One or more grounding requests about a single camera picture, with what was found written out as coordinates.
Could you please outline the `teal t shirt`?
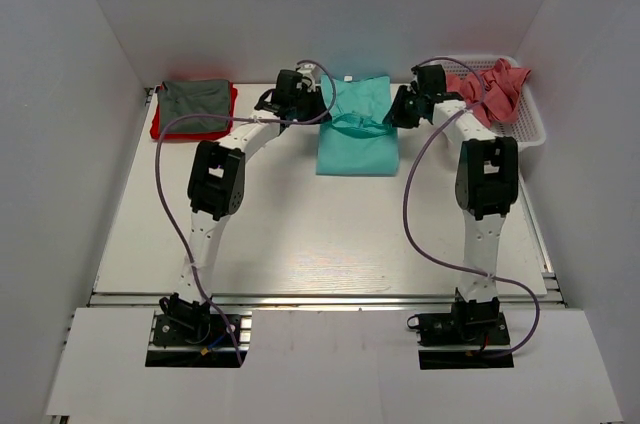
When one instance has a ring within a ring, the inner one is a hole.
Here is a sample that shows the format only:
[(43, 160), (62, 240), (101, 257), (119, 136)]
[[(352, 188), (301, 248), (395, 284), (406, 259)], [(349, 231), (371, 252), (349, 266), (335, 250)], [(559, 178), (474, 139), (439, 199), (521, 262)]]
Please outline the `teal t shirt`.
[(385, 121), (392, 105), (390, 78), (332, 82), (324, 76), (321, 90), (331, 119), (320, 125), (316, 173), (395, 175), (399, 167), (398, 132)]

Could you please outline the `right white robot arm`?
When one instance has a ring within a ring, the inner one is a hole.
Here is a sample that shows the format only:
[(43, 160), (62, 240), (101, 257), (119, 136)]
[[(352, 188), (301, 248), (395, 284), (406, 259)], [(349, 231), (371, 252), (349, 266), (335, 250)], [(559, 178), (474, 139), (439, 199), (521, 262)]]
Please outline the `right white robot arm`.
[(420, 317), (425, 346), (483, 345), (500, 325), (495, 282), (499, 240), (518, 197), (518, 145), (489, 130), (457, 92), (447, 89), (443, 66), (433, 59), (411, 69), (385, 121), (412, 129), (426, 120), (444, 133), (458, 157), (455, 198), (464, 220), (463, 271), (451, 310)]

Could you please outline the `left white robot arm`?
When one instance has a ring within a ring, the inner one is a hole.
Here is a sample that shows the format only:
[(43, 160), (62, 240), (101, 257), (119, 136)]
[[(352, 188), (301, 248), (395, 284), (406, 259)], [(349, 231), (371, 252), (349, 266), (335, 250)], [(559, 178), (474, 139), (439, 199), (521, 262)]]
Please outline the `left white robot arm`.
[(337, 98), (330, 81), (330, 101), (323, 100), (321, 79), (329, 72), (312, 60), (302, 60), (293, 70), (282, 70), (275, 87), (259, 98), (248, 117), (228, 117), (231, 132), (216, 141), (204, 140), (196, 147), (187, 185), (191, 210), (189, 233), (184, 234), (169, 209), (160, 177), (162, 132), (156, 144), (154, 173), (161, 205), (185, 248), (185, 262), (177, 292), (160, 301), (161, 309), (190, 344), (200, 344), (213, 330), (211, 313), (223, 321), (223, 336), (236, 340), (228, 318), (211, 303), (204, 289), (206, 274), (213, 269), (222, 234), (244, 199), (246, 164), (267, 143), (290, 126), (318, 125), (331, 119)]

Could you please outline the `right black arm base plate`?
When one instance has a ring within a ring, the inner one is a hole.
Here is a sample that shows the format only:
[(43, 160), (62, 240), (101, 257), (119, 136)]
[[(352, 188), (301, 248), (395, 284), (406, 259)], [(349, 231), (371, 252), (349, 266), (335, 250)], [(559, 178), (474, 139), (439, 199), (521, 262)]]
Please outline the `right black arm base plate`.
[(461, 331), (450, 313), (411, 315), (407, 328), (418, 338), (419, 368), (431, 370), (488, 370), (514, 367), (507, 322), (502, 312), (491, 324)]

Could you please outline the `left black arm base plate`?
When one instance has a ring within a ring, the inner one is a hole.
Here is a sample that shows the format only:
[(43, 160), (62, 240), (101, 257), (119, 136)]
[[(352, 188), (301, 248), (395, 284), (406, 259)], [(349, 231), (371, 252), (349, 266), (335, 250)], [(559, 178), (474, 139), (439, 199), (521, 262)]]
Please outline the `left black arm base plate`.
[(173, 294), (159, 300), (146, 352), (148, 368), (238, 369), (248, 353), (248, 318), (220, 315)]

